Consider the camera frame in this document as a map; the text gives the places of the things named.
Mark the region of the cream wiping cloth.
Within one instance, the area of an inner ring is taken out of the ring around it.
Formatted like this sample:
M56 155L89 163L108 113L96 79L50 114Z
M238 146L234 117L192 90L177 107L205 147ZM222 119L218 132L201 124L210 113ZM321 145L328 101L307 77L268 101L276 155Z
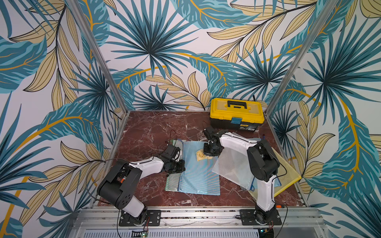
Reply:
M198 162L202 160L211 160L211 159L213 159L213 156L205 155L203 152L203 149L196 152L196 160Z

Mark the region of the white blue-edged mesh document bag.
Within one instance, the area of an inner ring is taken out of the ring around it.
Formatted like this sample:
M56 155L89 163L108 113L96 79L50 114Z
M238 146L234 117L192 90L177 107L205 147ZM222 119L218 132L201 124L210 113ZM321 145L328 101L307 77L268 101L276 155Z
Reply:
M244 138L234 132L227 132L219 140L224 148L212 171L248 191L254 191L257 183L250 169L247 149L260 139Z

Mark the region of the light blue mesh document bag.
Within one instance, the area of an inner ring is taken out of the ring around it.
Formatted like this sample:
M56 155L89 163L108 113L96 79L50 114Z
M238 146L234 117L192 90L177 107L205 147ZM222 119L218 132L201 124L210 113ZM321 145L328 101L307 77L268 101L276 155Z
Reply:
M199 195L220 195L220 178L213 172L217 157L197 159L201 154L205 142L185 141L183 142L183 160L185 171L181 173L178 191Z

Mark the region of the yellow mesh document bag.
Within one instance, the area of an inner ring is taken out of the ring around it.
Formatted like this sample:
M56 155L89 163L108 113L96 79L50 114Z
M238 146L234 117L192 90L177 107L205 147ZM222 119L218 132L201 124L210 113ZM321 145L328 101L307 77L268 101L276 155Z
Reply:
M276 158L280 162L280 167L278 168L277 179L274 182L274 197L276 198L282 192L286 191L289 187L293 186L296 182L301 179L300 174L285 160L276 149L273 148ZM251 181L246 182L244 188L247 189L252 198L257 201L259 196L259 189L257 186L257 181L254 176L251 176Z

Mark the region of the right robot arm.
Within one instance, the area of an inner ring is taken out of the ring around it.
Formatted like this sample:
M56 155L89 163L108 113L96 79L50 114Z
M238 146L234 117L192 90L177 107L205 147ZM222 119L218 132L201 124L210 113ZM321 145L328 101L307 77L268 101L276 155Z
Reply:
M213 128L203 131L208 139L203 152L217 157L213 172L258 193L257 210L269 212L275 207L274 182L280 166L266 140L244 138L236 133Z

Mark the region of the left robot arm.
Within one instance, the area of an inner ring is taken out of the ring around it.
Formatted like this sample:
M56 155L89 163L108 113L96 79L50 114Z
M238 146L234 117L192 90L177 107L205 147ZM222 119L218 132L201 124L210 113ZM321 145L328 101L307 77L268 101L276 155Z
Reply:
M145 205L135 197L138 183L152 174L166 172L182 173L184 160L166 159L162 156L151 157L137 162L118 160L97 188L97 194L119 210L134 218L145 217Z

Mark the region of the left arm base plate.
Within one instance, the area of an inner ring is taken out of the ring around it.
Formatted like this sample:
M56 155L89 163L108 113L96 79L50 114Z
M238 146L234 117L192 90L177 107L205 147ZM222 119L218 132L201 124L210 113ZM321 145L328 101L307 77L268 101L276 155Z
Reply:
M142 227L148 225L149 227L159 227L161 221L161 210L143 210L142 213L136 218L129 213L122 211L118 225L121 227Z

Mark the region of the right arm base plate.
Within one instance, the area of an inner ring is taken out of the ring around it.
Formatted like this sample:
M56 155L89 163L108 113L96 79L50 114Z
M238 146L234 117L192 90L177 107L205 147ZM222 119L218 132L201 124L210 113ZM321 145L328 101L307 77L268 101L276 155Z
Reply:
M280 215L276 209L267 212L256 209L242 209L239 211L239 217L243 226L277 226L282 224Z

